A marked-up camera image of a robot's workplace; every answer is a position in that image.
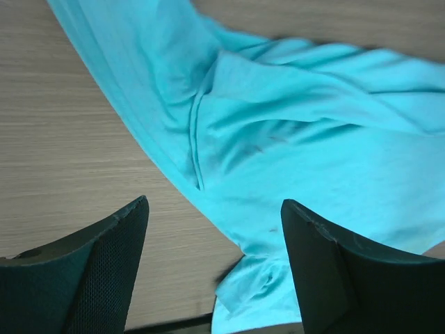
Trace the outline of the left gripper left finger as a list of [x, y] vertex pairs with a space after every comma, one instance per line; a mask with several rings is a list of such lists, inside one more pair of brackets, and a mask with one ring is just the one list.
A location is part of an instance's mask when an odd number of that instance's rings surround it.
[[1, 332], [123, 333], [148, 218], [140, 196], [66, 237], [1, 258]]

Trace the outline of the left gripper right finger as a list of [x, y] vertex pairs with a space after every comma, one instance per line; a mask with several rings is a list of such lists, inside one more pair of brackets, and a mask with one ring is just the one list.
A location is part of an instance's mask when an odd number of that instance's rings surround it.
[[443, 333], [444, 261], [385, 246], [294, 200], [281, 208], [306, 333]]

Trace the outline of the turquoise t shirt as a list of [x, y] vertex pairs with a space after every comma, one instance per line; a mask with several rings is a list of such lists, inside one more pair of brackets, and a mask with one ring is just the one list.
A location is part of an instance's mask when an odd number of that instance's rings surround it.
[[213, 333], [301, 320], [286, 199], [402, 251], [444, 240], [443, 64], [229, 31], [189, 1], [49, 6], [140, 147], [243, 251]]

